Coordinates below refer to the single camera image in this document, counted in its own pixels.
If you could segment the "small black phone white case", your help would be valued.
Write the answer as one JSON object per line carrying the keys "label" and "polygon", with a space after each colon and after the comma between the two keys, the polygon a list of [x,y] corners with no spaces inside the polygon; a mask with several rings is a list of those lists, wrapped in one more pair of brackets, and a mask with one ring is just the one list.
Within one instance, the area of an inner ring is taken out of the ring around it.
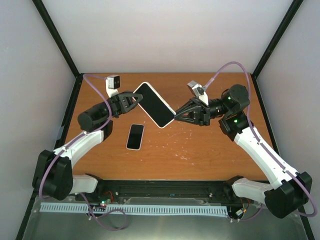
{"label": "small black phone white case", "polygon": [[139,151],[141,149],[145,126],[143,124],[132,124],[128,133],[126,148]]}

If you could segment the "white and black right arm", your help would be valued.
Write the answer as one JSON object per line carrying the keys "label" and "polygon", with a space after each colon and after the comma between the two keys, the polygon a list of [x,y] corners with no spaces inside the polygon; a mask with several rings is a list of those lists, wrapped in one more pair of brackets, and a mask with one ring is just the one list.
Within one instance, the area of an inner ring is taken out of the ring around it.
{"label": "white and black right arm", "polygon": [[187,103],[176,112],[174,119],[199,126],[209,126],[218,118],[221,131],[241,147],[262,170],[268,183],[235,176],[225,182],[224,194],[228,201],[246,198],[259,202],[277,218],[283,219],[310,198],[312,178],[307,172],[298,172],[286,163],[263,139],[244,111],[250,105],[245,86],[235,84],[220,98],[209,99],[200,84],[187,84],[193,93]]}

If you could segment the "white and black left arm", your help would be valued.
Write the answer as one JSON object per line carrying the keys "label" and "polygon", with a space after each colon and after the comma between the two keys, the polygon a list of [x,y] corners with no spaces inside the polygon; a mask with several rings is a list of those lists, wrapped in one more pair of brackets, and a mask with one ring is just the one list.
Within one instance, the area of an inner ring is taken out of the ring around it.
{"label": "white and black left arm", "polygon": [[73,167],[111,135],[112,118],[130,112],[142,100],[142,94],[124,91],[79,114],[77,121],[81,133],[63,146],[39,154],[32,187],[41,197],[49,196],[59,201],[79,193],[86,193],[95,202],[101,200],[104,188],[98,185],[99,178],[90,174],[74,175]]}

